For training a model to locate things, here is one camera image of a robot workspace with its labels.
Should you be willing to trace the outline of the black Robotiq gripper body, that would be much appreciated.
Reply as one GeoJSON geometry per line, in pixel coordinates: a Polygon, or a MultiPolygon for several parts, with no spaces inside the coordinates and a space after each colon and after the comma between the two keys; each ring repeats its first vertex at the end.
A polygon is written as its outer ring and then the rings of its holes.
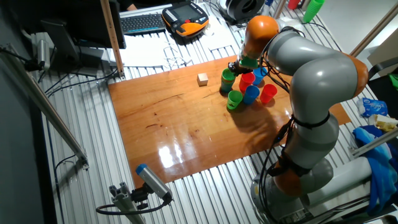
{"type": "Polygon", "coordinates": [[[244,68],[244,67],[240,66],[239,60],[237,60],[235,62],[230,62],[228,64],[228,69],[235,77],[237,77],[241,74],[249,73],[248,68],[244,68]]]}

